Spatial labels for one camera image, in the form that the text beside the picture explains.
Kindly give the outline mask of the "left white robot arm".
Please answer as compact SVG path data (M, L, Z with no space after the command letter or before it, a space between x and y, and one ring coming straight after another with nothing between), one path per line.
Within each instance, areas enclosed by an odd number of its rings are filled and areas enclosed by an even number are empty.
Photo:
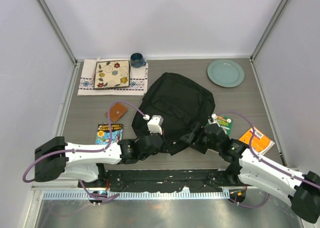
M122 139L109 146L66 143L63 136L55 137L34 152L34 180L77 179L100 188L107 180L102 164L135 164L157 154L163 144L163 136L159 133Z

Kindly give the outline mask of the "colourful treehouse paperback book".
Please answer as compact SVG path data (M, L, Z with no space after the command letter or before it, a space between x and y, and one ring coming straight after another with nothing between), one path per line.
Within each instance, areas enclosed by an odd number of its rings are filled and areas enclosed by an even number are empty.
M95 144L96 145L107 145L109 141L111 144L118 142L123 138L123 124L111 124L111 133L108 123L99 123L97 126L97 133Z

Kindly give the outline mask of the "black student backpack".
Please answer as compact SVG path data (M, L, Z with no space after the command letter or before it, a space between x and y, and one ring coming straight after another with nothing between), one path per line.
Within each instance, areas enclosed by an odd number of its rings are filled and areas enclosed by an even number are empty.
M163 145L149 148L139 144L139 153L146 158L156 153L175 155L183 151L188 144L180 140L181 136L190 132L197 123L206 125L215 106L213 94L196 82L176 73L162 74L144 95L131 127L142 139L149 135L143 114L162 116Z

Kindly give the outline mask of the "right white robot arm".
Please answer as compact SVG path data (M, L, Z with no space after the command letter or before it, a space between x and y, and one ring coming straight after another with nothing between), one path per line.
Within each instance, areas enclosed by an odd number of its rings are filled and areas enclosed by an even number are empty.
M259 188L289 205L301 219L315 224L320 217L320 177L292 170L252 151L249 145L231 139L218 124L196 125L180 140L205 153L218 152L229 166L226 181L233 186L240 182Z

